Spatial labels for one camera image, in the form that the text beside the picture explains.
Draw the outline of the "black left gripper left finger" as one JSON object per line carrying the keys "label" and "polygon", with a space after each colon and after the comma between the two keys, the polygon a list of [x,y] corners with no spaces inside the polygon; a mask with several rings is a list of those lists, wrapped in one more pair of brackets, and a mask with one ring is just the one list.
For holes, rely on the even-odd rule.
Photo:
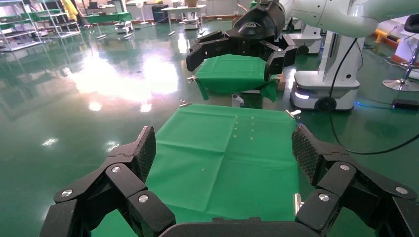
{"label": "black left gripper left finger", "polygon": [[155,155],[155,131],[145,126],[134,142],[112,149],[97,169],[55,194],[40,236],[89,237],[115,210],[137,236],[160,236],[176,221],[146,185]]}

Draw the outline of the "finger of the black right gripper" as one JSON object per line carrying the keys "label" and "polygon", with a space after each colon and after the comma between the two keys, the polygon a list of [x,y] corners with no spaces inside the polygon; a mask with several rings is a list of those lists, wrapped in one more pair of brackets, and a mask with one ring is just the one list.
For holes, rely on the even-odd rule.
{"label": "finger of the black right gripper", "polygon": [[261,59],[266,62],[264,81],[270,81],[273,75],[281,74],[285,67],[295,63],[297,45],[290,35],[281,35],[281,38],[274,42],[262,40],[261,45]]}
{"label": "finger of the black right gripper", "polygon": [[187,70],[197,69],[205,59],[229,54],[229,38],[222,31],[215,31],[194,40],[186,57]]}

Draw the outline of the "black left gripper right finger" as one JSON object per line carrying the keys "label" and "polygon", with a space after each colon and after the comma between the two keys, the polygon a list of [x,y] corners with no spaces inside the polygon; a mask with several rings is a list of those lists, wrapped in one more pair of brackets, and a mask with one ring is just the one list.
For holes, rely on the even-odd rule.
{"label": "black left gripper right finger", "polygon": [[292,133],[292,152],[314,187],[298,207],[297,222],[324,237],[347,208],[378,237],[418,236],[419,202],[414,190],[362,166],[342,146],[317,139],[305,125]]}

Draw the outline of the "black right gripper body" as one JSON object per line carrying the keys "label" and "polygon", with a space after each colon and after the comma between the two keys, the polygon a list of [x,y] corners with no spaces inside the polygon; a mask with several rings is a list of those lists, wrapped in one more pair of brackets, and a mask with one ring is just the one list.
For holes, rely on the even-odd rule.
{"label": "black right gripper body", "polygon": [[273,44],[285,23],[285,10],[277,1],[257,4],[225,32],[225,37],[229,39],[229,53],[259,56],[266,46],[261,42]]}

